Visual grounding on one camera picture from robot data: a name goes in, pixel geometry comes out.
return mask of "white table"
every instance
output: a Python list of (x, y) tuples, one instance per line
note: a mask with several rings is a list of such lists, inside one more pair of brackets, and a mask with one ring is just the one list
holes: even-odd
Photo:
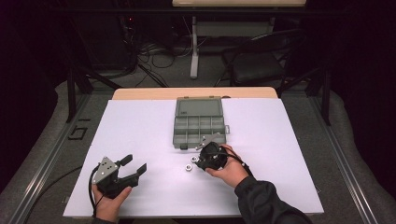
[[(306, 0), (173, 0), (174, 7), (303, 7)], [(198, 35), (256, 36), (272, 32), (271, 22), (202, 22), (192, 17), (192, 79), (198, 78)]]
[[(234, 89), (245, 91), (244, 97), (249, 96), (249, 88)], [(269, 90), (252, 89), (253, 92)], [(175, 92), (186, 96), (185, 90), (174, 88), (163, 96), (167, 98)], [(224, 90), (226, 95), (233, 96), (233, 88), (194, 88), (191, 92), (192, 95), (197, 92), (205, 92), (202, 96), (213, 95), (210, 90)], [(117, 161), (131, 153), (134, 160), (120, 168), (119, 177), (135, 173), (144, 163), (148, 164), (148, 170), (122, 205), (121, 217), (240, 216), (231, 187), (195, 165), (190, 172), (185, 170), (191, 157), (198, 153), (194, 149), (182, 151), (173, 147), (176, 100), (146, 99), (148, 94), (155, 94), (155, 89), (136, 92), (146, 92), (141, 94), (145, 100), (108, 102), (64, 216), (90, 217), (92, 206), (87, 186), (92, 169), (104, 156)], [(123, 99), (131, 92), (120, 93), (115, 99)], [(281, 100), (231, 98), (223, 99), (222, 105), (225, 123), (231, 127), (227, 142), (250, 166), (256, 178), (273, 182), (279, 197), (303, 212), (323, 213)]]

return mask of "black jacket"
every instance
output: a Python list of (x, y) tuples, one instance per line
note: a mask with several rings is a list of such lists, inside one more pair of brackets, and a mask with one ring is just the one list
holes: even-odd
[(235, 188), (242, 218), (247, 224), (311, 224), (300, 210), (284, 203), (274, 184), (248, 176)]

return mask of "black chair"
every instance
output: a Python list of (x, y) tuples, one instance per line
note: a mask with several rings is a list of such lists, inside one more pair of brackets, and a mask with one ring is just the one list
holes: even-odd
[(230, 86), (256, 86), (281, 80), (278, 89), (283, 90), (288, 58), (305, 39), (303, 30), (293, 29), (256, 36), (239, 47), (225, 49), (221, 53), (225, 70), (215, 87), (230, 74)]

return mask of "hand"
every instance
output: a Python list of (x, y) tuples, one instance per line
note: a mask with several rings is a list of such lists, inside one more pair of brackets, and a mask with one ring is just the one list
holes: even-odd
[[(233, 148), (231, 146), (225, 144), (221, 146), (226, 148), (227, 153), (233, 155)], [(233, 188), (248, 176), (248, 173), (242, 164), (232, 157), (228, 157), (227, 163), (223, 169), (213, 170), (211, 168), (206, 168), (205, 171), (214, 177), (222, 179), (226, 184)]]
[(93, 197), (97, 203), (96, 217), (105, 221), (117, 222), (120, 206), (131, 193), (131, 190), (131, 187), (126, 187), (115, 199), (109, 199), (103, 197), (96, 185), (92, 185)]

